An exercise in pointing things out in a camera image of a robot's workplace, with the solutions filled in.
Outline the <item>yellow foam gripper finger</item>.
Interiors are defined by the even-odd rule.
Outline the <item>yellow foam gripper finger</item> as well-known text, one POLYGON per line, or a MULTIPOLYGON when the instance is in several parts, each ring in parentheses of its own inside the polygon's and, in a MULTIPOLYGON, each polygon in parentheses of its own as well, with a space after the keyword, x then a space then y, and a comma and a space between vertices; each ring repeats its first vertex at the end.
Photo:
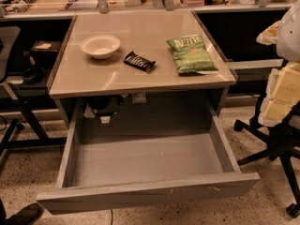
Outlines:
POLYGON ((268 78, 266 97, 262 100, 259 123, 274 127, 281 123, 300 101, 300 64, 288 63, 282 69, 273 68, 268 78))

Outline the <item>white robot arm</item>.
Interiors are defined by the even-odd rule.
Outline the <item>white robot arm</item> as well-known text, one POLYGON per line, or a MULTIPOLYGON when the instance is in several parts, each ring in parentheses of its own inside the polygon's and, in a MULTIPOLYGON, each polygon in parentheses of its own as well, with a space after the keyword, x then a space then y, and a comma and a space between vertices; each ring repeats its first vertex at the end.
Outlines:
POLYGON ((293 3, 280 21, 261 32, 256 41, 275 44, 277 55, 288 61, 284 68, 271 70, 259 111, 259 123, 274 127, 300 101, 300 0, 293 3))

